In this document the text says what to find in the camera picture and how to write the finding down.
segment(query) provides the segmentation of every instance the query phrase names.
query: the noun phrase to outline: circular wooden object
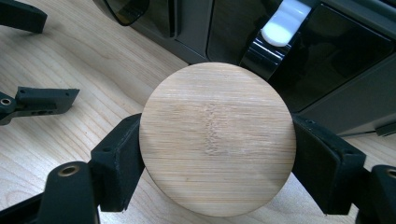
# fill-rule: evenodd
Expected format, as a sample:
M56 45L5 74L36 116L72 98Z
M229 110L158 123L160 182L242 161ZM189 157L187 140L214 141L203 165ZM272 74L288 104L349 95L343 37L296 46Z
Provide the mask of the circular wooden object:
M148 173L191 211L231 217L280 191L295 156L289 110L246 69L200 63L181 69L151 94L140 121Z

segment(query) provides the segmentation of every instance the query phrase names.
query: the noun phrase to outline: round bamboo disc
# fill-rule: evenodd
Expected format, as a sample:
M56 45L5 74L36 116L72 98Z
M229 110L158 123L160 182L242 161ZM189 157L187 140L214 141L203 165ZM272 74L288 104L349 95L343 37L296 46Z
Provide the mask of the round bamboo disc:
M295 156L289 110L264 80L226 63L181 69L151 94L140 121L149 174L191 211L231 217L280 191Z

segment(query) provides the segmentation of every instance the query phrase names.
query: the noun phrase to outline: white plastic clip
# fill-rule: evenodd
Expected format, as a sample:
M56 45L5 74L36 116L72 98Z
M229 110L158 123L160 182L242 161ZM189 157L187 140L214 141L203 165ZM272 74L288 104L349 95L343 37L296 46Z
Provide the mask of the white plastic clip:
M274 16L262 27L262 37L273 46L285 47L309 11L311 7L297 0L284 0Z

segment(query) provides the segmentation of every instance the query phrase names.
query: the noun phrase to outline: wooden table surface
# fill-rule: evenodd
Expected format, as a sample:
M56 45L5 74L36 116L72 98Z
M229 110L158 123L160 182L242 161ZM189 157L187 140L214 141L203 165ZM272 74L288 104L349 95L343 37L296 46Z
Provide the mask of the wooden table surface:
M23 1L48 15L44 34L0 27L0 91L18 86L81 89L64 115L18 118L0 127L0 209L42 192L47 174L69 161L88 161L120 121L142 112L162 80L187 66L129 27L105 17L92 1ZM347 139L368 155L366 167L396 166L396 134ZM324 216L297 179L266 206L239 217L205 217L167 198L147 172L123 213L102 223L353 223Z

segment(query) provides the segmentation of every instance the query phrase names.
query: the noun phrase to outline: wood grain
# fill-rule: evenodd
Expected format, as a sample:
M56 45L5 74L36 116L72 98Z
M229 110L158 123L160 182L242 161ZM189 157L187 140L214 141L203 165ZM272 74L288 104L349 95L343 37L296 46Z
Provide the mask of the wood grain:
M142 112L152 91L186 67L168 51L108 19L92 1L23 0L49 14L44 34L0 26L0 91L18 86L80 88L64 115L19 118L0 127L0 209L42 192L47 174L69 161L88 161L121 119ZM366 166L396 166L396 134L347 140L369 156ZM354 223L323 215L291 175L266 206L238 217L197 215L166 197L144 172L123 213L100 213L101 223Z
M176 203L212 217L251 212L288 179L295 134L286 105L262 78L227 63L168 77L140 122L148 173Z

